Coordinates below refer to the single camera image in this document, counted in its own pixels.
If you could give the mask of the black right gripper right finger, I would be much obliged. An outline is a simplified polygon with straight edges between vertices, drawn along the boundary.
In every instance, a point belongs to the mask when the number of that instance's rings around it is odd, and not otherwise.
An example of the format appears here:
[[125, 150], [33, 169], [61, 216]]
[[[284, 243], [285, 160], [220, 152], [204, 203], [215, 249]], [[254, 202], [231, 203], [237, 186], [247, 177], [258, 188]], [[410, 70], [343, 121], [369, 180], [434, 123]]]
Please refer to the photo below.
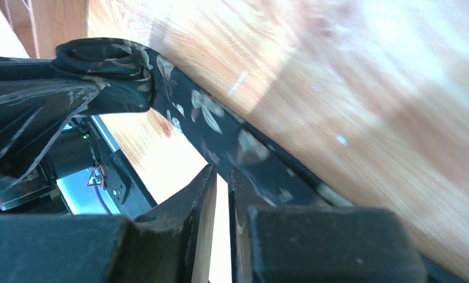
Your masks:
[[379, 208], [271, 206], [228, 179], [233, 282], [426, 282], [399, 218]]

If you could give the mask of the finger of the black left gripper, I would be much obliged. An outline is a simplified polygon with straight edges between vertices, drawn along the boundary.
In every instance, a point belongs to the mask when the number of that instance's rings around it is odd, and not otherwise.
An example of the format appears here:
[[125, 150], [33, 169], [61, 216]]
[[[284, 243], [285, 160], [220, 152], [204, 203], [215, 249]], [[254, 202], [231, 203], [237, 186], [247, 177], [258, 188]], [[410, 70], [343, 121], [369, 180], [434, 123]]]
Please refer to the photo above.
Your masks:
[[0, 175], [30, 173], [99, 92], [91, 81], [61, 75], [50, 60], [0, 57]]

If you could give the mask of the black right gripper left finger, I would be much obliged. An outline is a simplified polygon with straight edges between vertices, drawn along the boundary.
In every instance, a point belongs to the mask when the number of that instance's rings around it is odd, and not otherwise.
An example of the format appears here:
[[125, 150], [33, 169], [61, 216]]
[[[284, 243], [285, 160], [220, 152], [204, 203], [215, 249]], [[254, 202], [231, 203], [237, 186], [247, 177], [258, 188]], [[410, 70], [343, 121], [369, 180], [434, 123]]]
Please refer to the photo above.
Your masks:
[[207, 282], [217, 171], [135, 219], [0, 215], [0, 282]]

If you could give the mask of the black tie with gold pattern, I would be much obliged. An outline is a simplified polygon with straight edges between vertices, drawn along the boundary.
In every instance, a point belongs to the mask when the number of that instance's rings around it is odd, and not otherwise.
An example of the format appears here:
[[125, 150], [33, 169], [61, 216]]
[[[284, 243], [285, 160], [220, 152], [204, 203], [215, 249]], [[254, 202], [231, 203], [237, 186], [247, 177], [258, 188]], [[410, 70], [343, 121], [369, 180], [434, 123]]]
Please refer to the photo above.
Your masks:
[[[87, 114], [154, 109], [227, 183], [230, 173], [239, 170], [271, 206], [361, 207], [335, 194], [276, 142], [144, 45], [117, 38], [74, 40], [56, 48], [53, 64], [62, 74], [100, 87]], [[427, 270], [426, 282], [460, 282], [452, 272], [419, 255]]]

